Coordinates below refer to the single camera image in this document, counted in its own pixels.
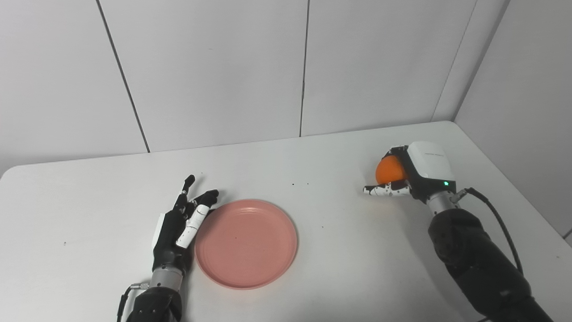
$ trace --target robotic hand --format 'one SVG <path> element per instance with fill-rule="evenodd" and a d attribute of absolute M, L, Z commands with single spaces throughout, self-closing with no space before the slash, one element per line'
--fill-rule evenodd
<path fill-rule="evenodd" d="M 190 175 L 183 185 L 173 210 L 161 216 L 160 231 L 153 248 L 153 275 L 148 289 L 135 298 L 133 311 L 128 322 L 171 322 L 180 321 L 182 302 L 179 290 L 182 279 L 190 267 L 190 251 L 187 249 L 193 241 L 202 221 L 214 209 L 218 190 L 187 200 L 194 176 Z M 133 284 L 133 288 L 142 288 Z M 118 322 L 130 289 L 122 296 Z"/>
<path fill-rule="evenodd" d="M 369 195 L 411 195 L 434 217 L 429 236 L 437 256 L 472 306 L 493 322 L 552 322 L 531 296 L 518 254 L 502 219 L 488 199 L 473 188 L 456 192 L 456 182 L 443 149 L 430 142 L 392 147 L 376 169 L 377 186 Z M 492 242 L 480 220 L 461 209 L 467 193 L 491 208 L 507 237 L 517 268 Z"/>

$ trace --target black cable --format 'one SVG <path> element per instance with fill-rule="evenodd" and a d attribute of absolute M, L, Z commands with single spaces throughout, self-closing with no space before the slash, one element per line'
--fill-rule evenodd
<path fill-rule="evenodd" d="M 492 211 L 492 213 L 495 215 L 496 221 L 499 222 L 500 228 L 502 229 L 502 232 L 505 234 L 506 241 L 509 243 L 510 251 L 513 253 L 514 262 L 517 265 L 517 270 L 524 275 L 524 273 L 522 272 L 521 259 L 520 257 L 518 257 L 517 249 L 514 246 L 513 239 L 510 237 L 509 230 L 506 228 L 505 222 L 503 222 L 501 215 L 499 215 L 499 213 L 492 205 L 492 203 L 482 193 L 476 191 L 473 187 L 467 188 L 465 189 L 465 191 L 467 191 L 467 193 L 477 197 L 482 202 L 484 202 L 488 206 L 488 208 Z"/>
<path fill-rule="evenodd" d="M 119 301 L 119 309 L 117 309 L 117 322 L 121 322 L 121 316 L 123 316 L 123 310 L 125 309 L 125 304 L 127 303 L 127 298 L 129 297 L 129 292 L 131 292 L 133 288 L 130 286 L 127 288 L 125 293 L 121 296 L 121 300 Z"/>

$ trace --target robotic finger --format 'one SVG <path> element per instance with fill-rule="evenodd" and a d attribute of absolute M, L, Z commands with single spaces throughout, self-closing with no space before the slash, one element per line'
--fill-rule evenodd
<path fill-rule="evenodd" d="M 219 192 L 217 190 L 207 191 L 196 201 L 197 206 L 193 214 L 186 220 L 185 230 L 183 230 L 175 245 L 182 248 L 189 247 L 190 242 L 193 241 L 199 227 L 202 225 L 202 221 L 209 214 L 210 208 L 217 202 L 218 195 Z"/>
<path fill-rule="evenodd" d="M 378 184 L 377 186 L 365 186 L 363 192 L 368 195 L 378 196 L 401 196 L 411 195 L 409 185 L 405 180 L 397 180 L 389 183 Z"/>
<path fill-rule="evenodd" d="M 177 197 L 177 201 L 175 201 L 173 210 L 178 211 L 181 214 L 185 212 L 188 203 L 187 196 L 189 194 L 189 188 L 193 185 L 194 182 L 195 182 L 194 175 L 190 175 L 185 179 L 185 184 L 181 189 L 181 193 Z"/>
<path fill-rule="evenodd" d="M 211 198 L 214 197 L 215 199 L 219 197 L 219 191 L 214 189 L 214 190 L 209 190 L 205 193 L 203 193 L 200 196 L 195 197 L 194 199 L 192 199 L 191 201 L 189 201 L 187 203 L 187 207 L 185 210 L 185 217 L 189 218 L 192 214 L 194 209 L 201 204 L 201 201 L 203 199 L 203 197 L 207 196 L 207 198 Z"/>

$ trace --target orange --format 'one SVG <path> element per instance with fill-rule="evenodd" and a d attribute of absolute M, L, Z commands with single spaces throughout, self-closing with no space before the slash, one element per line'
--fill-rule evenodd
<path fill-rule="evenodd" d="M 407 179 L 407 174 L 395 155 L 388 155 L 383 158 L 375 169 L 375 180 L 378 184 L 390 183 L 392 181 L 403 179 Z"/>

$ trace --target white table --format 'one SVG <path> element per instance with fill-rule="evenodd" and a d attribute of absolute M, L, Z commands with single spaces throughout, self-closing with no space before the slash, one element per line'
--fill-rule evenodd
<path fill-rule="evenodd" d="M 282 277 L 254 290 L 223 288 L 193 264 L 185 321 L 475 322 L 434 254 L 428 208 L 362 193 L 385 152 L 415 140 L 441 144 L 458 187 L 491 199 L 533 295 L 555 321 L 569 321 L 572 248 L 450 122 L 12 168 L 0 180 L 2 320 L 113 321 L 119 295 L 150 277 L 158 214 L 195 174 L 192 193 L 218 188 L 222 203 L 281 207 L 299 249 Z M 511 258 L 488 208 L 472 197 L 461 205 Z"/>

